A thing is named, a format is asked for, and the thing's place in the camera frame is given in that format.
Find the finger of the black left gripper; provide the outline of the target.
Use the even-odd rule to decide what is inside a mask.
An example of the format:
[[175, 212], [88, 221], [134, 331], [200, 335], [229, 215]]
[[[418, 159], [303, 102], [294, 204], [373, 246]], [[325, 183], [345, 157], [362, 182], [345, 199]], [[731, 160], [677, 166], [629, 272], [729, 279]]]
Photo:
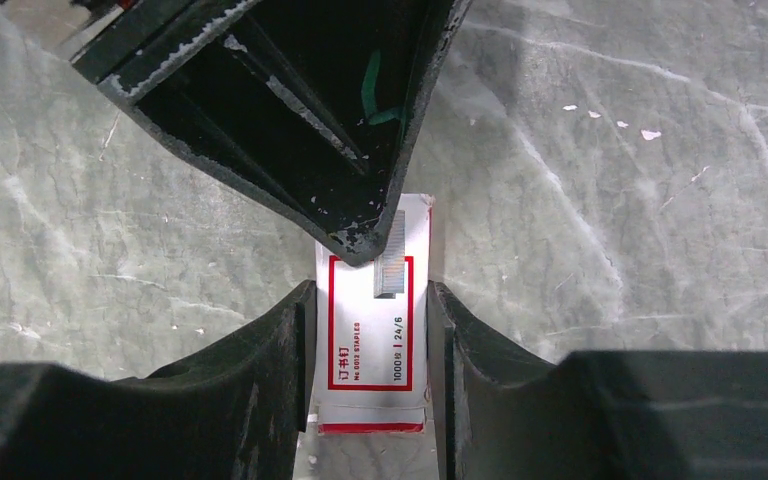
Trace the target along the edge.
[[465, 1], [123, 1], [72, 60], [168, 151], [357, 266], [385, 248]]

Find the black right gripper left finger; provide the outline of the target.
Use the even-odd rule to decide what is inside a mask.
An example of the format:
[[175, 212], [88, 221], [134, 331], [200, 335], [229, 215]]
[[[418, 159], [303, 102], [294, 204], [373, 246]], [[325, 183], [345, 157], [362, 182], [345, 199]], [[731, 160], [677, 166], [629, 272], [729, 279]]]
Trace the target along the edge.
[[289, 479], [307, 425], [316, 286], [144, 377], [0, 363], [0, 479]]

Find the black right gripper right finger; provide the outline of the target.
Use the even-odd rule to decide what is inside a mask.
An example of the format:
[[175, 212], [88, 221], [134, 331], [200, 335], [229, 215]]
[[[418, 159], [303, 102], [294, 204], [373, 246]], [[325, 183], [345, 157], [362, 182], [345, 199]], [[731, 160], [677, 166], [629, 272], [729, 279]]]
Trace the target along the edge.
[[575, 351], [552, 364], [427, 290], [443, 479], [768, 479], [768, 352]]

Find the red white staple box sleeve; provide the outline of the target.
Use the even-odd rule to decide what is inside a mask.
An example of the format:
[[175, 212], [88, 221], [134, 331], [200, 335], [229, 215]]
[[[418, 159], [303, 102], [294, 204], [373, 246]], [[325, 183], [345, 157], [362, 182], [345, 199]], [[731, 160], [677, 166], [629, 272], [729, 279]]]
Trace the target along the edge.
[[313, 394], [322, 434], [425, 428], [433, 205], [428, 194], [402, 195], [384, 252], [361, 266], [315, 248]]

